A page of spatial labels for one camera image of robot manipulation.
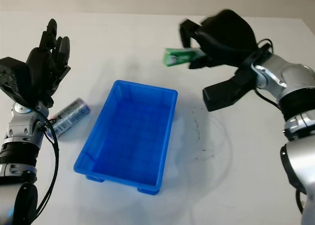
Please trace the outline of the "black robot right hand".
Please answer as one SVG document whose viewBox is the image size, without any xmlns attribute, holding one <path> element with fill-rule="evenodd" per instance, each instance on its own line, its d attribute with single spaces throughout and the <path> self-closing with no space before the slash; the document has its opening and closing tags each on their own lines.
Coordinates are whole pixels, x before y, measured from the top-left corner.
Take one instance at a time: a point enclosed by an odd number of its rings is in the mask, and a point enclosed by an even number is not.
<svg viewBox="0 0 315 225">
<path fill-rule="evenodd" d="M 194 39 L 205 53 L 189 64 L 189 69 L 229 65 L 240 67 L 258 49 L 250 25 L 237 13 L 225 9 L 205 18 L 200 24 L 189 19 L 179 26 L 182 45 L 191 47 Z"/>
</svg>

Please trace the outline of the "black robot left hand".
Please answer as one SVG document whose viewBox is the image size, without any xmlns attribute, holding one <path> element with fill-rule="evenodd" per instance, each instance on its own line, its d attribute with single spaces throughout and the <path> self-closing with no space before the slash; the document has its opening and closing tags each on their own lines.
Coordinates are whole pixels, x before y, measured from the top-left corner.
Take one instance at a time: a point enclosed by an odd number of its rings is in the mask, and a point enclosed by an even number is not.
<svg viewBox="0 0 315 225">
<path fill-rule="evenodd" d="M 69 55 L 70 40 L 67 36 L 57 37 L 57 22 L 51 19 L 39 46 L 32 49 L 27 58 L 34 96 L 47 108 L 53 106 L 52 95 L 70 71 Z"/>
</svg>

